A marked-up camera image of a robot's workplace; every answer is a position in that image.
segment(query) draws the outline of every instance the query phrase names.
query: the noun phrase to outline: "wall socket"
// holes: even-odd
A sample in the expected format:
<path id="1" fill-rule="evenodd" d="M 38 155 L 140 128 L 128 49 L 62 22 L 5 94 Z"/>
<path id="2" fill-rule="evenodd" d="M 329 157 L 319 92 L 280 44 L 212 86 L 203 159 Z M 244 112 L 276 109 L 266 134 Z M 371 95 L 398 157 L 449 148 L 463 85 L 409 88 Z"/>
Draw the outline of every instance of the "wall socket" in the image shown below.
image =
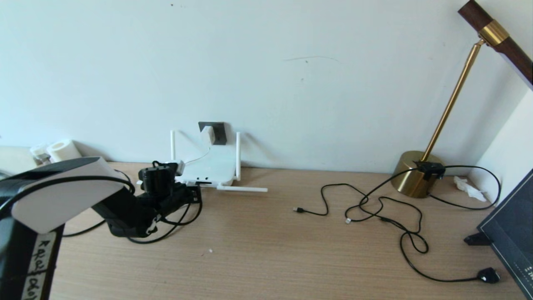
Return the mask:
<path id="1" fill-rule="evenodd" d="M 228 142 L 224 122 L 198 122 L 200 132 L 204 129 L 205 126 L 213 127 L 213 132 L 215 133 L 215 142 L 213 143 L 213 145 L 225 145 Z"/>

